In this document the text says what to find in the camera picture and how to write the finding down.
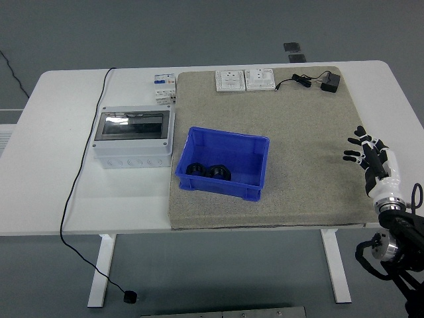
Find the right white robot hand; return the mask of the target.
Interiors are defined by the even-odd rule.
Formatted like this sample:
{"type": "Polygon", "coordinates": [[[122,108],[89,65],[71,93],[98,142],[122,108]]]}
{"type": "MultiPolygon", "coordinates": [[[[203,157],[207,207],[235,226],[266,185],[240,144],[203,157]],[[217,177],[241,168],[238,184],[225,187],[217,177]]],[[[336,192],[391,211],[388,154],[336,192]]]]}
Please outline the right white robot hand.
{"type": "Polygon", "coordinates": [[[356,138],[348,138],[348,141],[362,150],[345,150],[343,160],[354,162],[364,170],[367,196],[375,202],[386,197],[401,197],[394,153],[379,138],[369,135],[363,126],[357,126],[354,134],[356,138]]]}

